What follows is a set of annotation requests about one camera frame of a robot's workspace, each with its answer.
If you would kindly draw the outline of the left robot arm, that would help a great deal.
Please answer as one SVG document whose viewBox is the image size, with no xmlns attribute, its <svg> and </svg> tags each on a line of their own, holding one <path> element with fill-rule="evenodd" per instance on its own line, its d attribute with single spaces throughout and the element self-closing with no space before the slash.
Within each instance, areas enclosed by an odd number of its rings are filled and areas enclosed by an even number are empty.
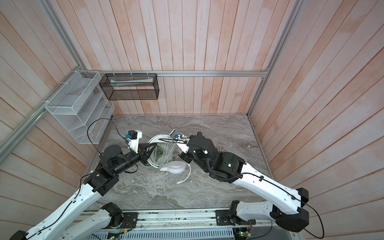
<svg viewBox="0 0 384 240">
<path fill-rule="evenodd" d="M 76 224 L 67 234 L 68 226 L 90 205 L 104 196 L 116 183 L 119 175 L 138 162 L 146 163 L 156 144 L 139 144 L 137 152 L 124 154 L 118 145 L 107 147 L 100 154 L 100 162 L 93 173 L 85 175 L 79 189 L 52 214 L 28 231 L 17 231 L 12 240 L 63 240 L 82 239 L 91 233 L 125 225 L 122 210 L 114 203 L 104 205 L 89 221 Z"/>
</svg>

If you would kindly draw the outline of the aluminium frame bar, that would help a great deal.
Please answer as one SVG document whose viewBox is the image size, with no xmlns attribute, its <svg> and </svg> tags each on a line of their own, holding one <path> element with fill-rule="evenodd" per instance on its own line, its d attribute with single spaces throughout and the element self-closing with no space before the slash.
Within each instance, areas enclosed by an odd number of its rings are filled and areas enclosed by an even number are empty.
<svg viewBox="0 0 384 240">
<path fill-rule="evenodd" d="M 84 73 L 98 72 L 104 74 L 156 74 L 158 77 L 265 77 L 269 72 L 260 71 L 92 71 L 83 70 Z"/>
</svg>

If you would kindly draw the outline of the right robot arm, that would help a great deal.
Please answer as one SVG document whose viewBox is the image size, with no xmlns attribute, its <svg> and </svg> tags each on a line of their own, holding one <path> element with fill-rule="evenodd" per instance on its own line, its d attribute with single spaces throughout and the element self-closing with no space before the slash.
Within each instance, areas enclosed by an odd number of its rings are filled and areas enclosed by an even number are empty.
<svg viewBox="0 0 384 240">
<path fill-rule="evenodd" d="M 195 162 L 211 178 L 248 189 L 265 199 L 260 203 L 232 201 L 226 219 L 233 225 L 267 220 L 295 233 L 309 225 L 309 212 L 304 209 L 309 193 L 304 188 L 295 190 L 285 187 L 239 156 L 218 151 L 212 140 L 201 132 L 188 138 L 177 135 L 175 141 L 182 149 L 180 158 L 185 162 Z"/>
</svg>

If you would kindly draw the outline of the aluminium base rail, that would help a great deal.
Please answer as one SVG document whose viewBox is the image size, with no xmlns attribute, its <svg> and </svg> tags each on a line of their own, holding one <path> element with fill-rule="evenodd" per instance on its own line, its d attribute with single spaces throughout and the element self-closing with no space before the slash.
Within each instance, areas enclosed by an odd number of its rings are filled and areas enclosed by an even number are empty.
<svg viewBox="0 0 384 240">
<path fill-rule="evenodd" d="M 60 240 L 301 240 L 267 220 L 233 225 L 226 208 L 123 211 L 117 229 L 106 225 L 107 217 L 96 212 L 81 214 Z"/>
</svg>

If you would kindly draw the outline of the white headphones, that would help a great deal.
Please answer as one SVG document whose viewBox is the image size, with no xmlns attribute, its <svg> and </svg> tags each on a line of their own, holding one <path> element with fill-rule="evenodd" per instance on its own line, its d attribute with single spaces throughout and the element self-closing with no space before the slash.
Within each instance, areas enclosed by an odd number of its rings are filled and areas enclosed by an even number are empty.
<svg viewBox="0 0 384 240">
<path fill-rule="evenodd" d="M 184 180 L 177 182 L 177 185 L 186 182 L 191 175 L 191 165 L 183 161 L 173 160 L 176 147 L 178 147 L 178 144 L 185 147 L 185 142 L 183 142 L 180 137 L 174 140 L 169 135 L 160 134 L 152 137 L 149 143 L 157 144 L 148 159 L 147 165 L 149 168 L 154 168 L 174 175 L 181 174 L 186 168 L 189 168 L 187 177 Z"/>
</svg>

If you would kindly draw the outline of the green headphones with cable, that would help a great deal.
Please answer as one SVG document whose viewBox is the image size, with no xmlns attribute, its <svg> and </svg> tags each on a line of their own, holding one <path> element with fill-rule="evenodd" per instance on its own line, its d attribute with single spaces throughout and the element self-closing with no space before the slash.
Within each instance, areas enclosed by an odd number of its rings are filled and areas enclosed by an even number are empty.
<svg viewBox="0 0 384 240">
<path fill-rule="evenodd" d="M 171 144 L 159 144 L 156 148 L 156 165 L 159 168 L 165 166 L 173 159 L 173 150 Z"/>
</svg>

